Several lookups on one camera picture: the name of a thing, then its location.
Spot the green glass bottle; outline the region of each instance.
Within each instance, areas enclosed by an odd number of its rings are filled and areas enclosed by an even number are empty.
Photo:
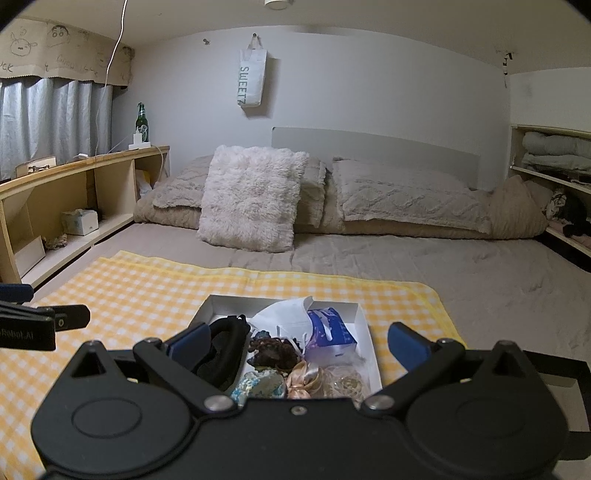
[[[135,131],[142,134],[142,142],[149,142],[148,119],[146,118],[146,109],[143,103],[138,103],[138,119],[135,121]]]

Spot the white tissue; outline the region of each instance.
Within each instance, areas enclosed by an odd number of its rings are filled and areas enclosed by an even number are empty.
[[[312,297],[278,301],[257,313],[249,323],[258,331],[266,330],[272,337],[295,338],[304,349],[312,336],[308,309],[313,301]]]

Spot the white charger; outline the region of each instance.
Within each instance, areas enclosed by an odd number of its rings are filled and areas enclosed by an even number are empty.
[[[134,134],[134,142],[129,146],[129,150],[138,150],[140,148],[150,148],[152,144],[150,142],[142,142],[142,134]]]

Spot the fluffy white pillow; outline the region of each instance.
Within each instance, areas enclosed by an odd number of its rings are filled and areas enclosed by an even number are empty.
[[[229,248],[290,250],[308,159],[286,148],[218,147],[205,181],[199,237]]]

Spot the yellow gingham cloth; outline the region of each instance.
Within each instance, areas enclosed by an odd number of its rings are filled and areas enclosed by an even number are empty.
[[[31,441],[31,419],[79,346],[100,339],[125,349],[148,336],[169,338],[187,327],[210,294],[359,303],[371,331],[382,382],[405,370],[392,357],[387,331],[402,321],[431,340],[462,341],[437,293],[420,283],[360,280],[297,272],[201,268],[119,252],[98,258],[39,305],[88,306],[87,328],[60,332],[54,352],[0,350],[0,471],[33,480],[43,466]]]

